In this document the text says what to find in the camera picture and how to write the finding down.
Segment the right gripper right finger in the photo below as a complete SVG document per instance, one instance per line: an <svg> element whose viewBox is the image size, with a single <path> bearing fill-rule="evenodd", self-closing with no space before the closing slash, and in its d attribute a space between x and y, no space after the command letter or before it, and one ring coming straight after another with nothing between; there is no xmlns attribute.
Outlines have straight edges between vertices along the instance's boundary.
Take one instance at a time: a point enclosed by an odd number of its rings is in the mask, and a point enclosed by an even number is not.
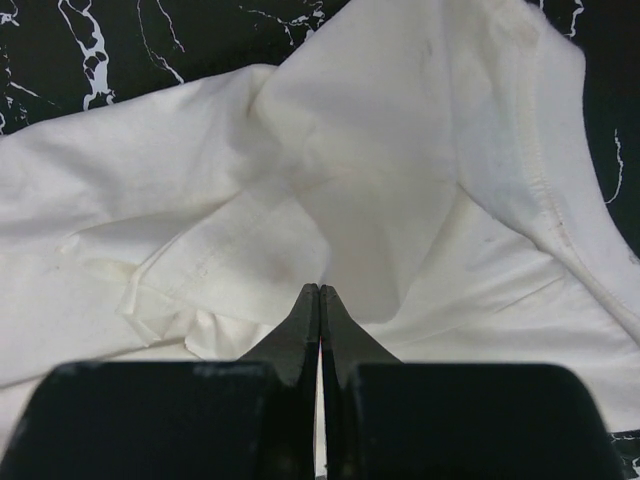
<svg viewBox="0 0 640 480"><path fill-rule="evenodd" d="M331 479L619 479L597 407L536 363L404 363L319 293Z"/></svg>

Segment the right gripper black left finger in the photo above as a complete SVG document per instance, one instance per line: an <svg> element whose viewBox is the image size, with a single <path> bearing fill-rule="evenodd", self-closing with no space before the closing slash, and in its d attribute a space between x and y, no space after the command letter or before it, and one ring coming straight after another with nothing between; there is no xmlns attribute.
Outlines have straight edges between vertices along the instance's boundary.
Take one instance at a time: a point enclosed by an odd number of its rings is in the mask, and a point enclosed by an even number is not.
<svg viewBox="0 0 640 480"><path fill-rule="evenodd" d="M8 445L12 479L311 479L319 289L235 361L66 363Z"/></svg>

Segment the cream white t shirt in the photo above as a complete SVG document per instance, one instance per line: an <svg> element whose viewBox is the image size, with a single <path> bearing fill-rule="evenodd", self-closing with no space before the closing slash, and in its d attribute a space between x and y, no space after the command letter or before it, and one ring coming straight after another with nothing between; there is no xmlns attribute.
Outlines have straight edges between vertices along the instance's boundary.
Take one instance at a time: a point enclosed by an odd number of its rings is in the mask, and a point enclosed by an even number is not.
<svg viewBox="0 0 640 480"><path fill-rule="evenodd" d="M639 245L543 1L339 1L283 61L6 133L1 474L75 362L235 361L308 284L404 363L585 385L639 475Z"/></svg>

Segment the black marbled table mat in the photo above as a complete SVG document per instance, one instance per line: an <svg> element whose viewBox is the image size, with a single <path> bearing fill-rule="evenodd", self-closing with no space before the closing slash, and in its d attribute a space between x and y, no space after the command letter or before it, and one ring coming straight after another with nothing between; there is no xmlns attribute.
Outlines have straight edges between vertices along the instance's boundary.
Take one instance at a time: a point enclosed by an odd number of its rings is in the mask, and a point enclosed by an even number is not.
<svg viewBox="0 0 640 480"><path fill-rule="evenodd" d="M6 133L222 73L278 63L339 10L336 1L5 1L1 114ZM586 56L586 134L608 213L639 245L639 5L543 1Z"/></svg>

